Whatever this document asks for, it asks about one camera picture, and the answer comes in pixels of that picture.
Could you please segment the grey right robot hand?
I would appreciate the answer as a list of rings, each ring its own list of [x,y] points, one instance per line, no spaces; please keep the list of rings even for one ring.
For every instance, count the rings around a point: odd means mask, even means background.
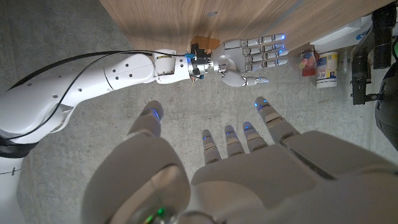
[[[288,62],[284,33],[262,35],[251,39],[233,39],[223,42],[211,53],[214,71],[228,86],[254,86],[269,82],[266,77],[250,73],[278,67]]]

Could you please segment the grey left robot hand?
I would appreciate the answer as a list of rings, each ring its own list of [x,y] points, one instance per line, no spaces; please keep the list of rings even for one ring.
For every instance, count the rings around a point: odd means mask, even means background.
[[[227,126],[228,157],[222,159],[205,130],[205,165],[189,179],[160,135],[161,104],[146,104],[89,181],[82,222],[397,222],[395,164],[329,134],[298,132],[262,97],[254,105],[274,143],[247,122],[244,151]]]

